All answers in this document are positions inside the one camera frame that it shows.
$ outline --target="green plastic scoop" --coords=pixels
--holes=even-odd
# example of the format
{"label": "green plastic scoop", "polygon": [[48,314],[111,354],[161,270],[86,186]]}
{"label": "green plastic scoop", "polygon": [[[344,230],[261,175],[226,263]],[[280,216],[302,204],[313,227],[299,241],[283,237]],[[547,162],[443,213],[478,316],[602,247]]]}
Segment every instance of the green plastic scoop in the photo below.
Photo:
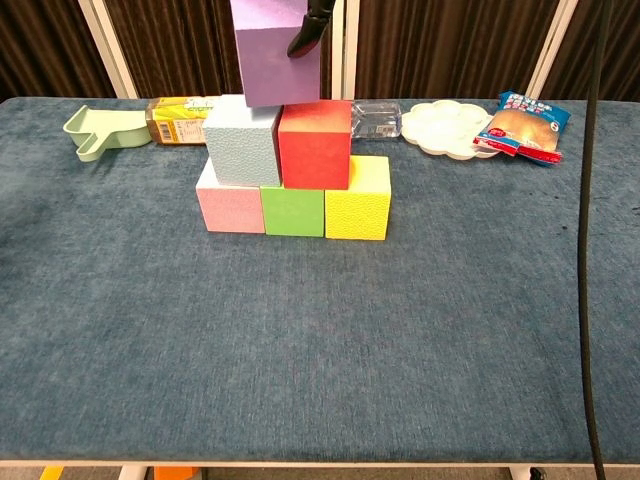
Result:
{"label": "green plastic scoop", "polygon": [[78,146],[82,162],[97,160],[107,148],[139,147],[151,141],[144,110],[91,110],[83,105],[63,130]]}

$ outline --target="table leg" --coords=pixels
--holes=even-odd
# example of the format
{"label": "table leg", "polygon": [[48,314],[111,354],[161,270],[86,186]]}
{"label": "table leg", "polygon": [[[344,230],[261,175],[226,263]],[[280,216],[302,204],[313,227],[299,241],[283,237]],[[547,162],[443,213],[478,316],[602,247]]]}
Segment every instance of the table leg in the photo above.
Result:
{"label": "table leg", "polygon": [[531,465],[511,465],[509,472],[512,480],[530,480]]}
{"label": "table leg", "polygon": [[147,467],[138,465],[125,465],[120,469],[118,480],[144,480],[147,475]]}

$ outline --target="white paint palette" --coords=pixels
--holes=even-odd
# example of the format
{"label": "white paint palette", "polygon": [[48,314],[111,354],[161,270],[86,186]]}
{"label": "white paint palette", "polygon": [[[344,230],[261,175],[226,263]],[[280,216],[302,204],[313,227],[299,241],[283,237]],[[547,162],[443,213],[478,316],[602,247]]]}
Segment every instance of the white paint palette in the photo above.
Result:
{"label": "white paint palette", "polygon": [[430,155],[455,160],[488,158],[498,153],[474,145],[475,136],[493,117],[484,108],[454,100],[419,103],[402,115],[402,136]]}

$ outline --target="dark curtain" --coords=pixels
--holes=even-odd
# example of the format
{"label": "dark curtain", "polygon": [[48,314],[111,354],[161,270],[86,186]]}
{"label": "dark curtain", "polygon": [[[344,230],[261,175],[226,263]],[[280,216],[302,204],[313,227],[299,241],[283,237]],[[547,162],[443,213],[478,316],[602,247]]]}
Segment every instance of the dark curtain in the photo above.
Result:
{"label": "dark curtain", "polygon": [[[229,0],[105,3],[140,97],[242,92]],[[323,78],[330,64],[329,52]]]}
{"label": "dark curtain", "polygon": [[115,97],[77,0],[0,0],[0,100]]}
{"label": "dark curtain", "polygon": [[[542,89],[541,98],[586,99],[599,0],[581,0]],[[640,101],[640,2],[615,0],[602,66],[600,98]]]}
{"label": "dark curtain", "polygon": [[523,92],[558,0],[361,0],[357,98]]}

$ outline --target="clear plastic bottle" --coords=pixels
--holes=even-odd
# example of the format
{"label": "clear plastic bottle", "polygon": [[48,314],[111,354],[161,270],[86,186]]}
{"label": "clear plastic bottle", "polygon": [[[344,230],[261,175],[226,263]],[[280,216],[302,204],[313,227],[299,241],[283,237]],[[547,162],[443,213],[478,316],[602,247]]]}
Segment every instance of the clear plastic bottle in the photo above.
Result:
{"label": "clear plastic bottle", "polygon": [[396,102],[356,100],[351,107],[353,138],[389,138],[400,135],[402,113]]}

